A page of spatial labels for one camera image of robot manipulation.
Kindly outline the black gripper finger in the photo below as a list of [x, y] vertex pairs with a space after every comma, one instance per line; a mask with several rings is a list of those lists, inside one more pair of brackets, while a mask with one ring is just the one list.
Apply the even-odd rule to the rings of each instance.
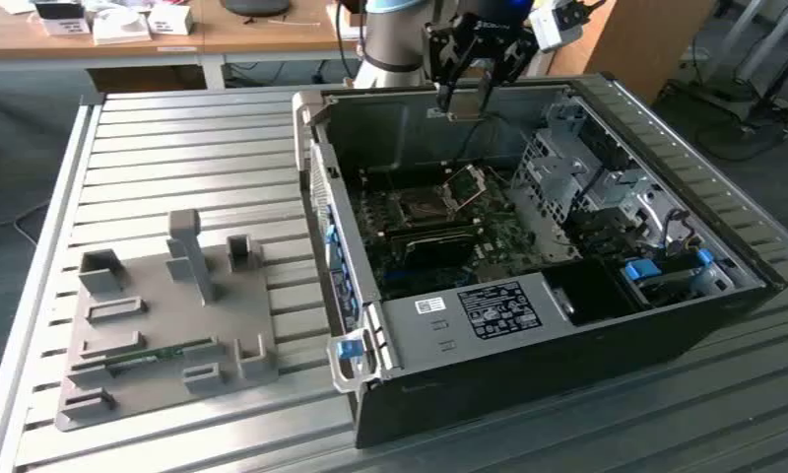
[[472, 27], [428, 28], [428, 79], [434, 84], [436, 102], [448, 112], [458, 80], [474, 58]]
[[537, 52], [537, 39], [533, 36], [521, 36], [493, 59], [478, 85], [480, 113], [485, 111], [493, 89], [516, 82]]

